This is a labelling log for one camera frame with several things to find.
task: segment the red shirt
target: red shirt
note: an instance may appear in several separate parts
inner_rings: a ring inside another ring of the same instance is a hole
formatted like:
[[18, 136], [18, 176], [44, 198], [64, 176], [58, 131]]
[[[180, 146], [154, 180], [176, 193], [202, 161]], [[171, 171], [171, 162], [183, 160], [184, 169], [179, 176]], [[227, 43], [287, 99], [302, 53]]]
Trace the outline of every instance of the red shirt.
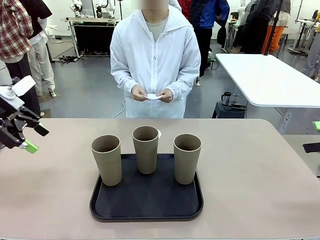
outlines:
[[14, 59], [30, 49], [31, 17], [18, 0], [0, 0], [0, 57]]
[[189, 20], [190, 16], [190, 5], [192, 0], [178, 0], [181, 8], [182, 8], [182, 14], [185, 16], [186, 19]]

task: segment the black stool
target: black stool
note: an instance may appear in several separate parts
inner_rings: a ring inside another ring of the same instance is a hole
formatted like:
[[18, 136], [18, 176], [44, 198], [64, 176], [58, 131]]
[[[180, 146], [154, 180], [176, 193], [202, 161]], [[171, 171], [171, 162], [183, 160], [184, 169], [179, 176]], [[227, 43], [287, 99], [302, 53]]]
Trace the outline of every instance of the black stool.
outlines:
[[215, 105], [212, 115], [213, 119], [244, 119], [246, 115], [245, 109], [233, 109], [231, 106], [222, 104], [218, 101]]

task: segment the black container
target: black container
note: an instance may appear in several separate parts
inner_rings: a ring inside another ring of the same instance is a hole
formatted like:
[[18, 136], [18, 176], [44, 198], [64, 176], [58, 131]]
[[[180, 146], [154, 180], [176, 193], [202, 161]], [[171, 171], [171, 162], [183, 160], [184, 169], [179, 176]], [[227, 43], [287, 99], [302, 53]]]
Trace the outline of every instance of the black container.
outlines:
[[158, 154], [156, 171], [144, 175], [135, 154], [122, 154], [122, 180], [106, 186], [98, 177], [90, 210], [104, 221], [189, 221], [204, 206], [198, 174], [182, 185], [175, 179], [173, 154]]

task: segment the neck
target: neck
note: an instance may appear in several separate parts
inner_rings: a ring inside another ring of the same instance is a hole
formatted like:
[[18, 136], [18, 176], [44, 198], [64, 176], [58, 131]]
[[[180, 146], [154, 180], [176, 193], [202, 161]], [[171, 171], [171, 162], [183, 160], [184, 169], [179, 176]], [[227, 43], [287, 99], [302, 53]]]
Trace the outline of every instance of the neck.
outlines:
[[168, 9], [141, 10], [145, 21], [150, 24], [158, 24], [165, 20], [169, 15]]

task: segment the blue shirt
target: blue shirt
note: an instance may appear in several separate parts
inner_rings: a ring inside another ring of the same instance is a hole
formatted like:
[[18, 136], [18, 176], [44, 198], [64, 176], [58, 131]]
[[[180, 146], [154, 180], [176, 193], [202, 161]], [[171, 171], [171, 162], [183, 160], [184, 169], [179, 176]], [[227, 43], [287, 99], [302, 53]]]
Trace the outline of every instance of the blue shirt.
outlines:
[[221, 9], [221, 20], [224, 21], [228, 17], [229, 5], [221, 0], [208, 0], [203, 7], [203, 13], [200, 19], [200, 27], [202, 29], [212, 29], [216, 21], [216, 5]]

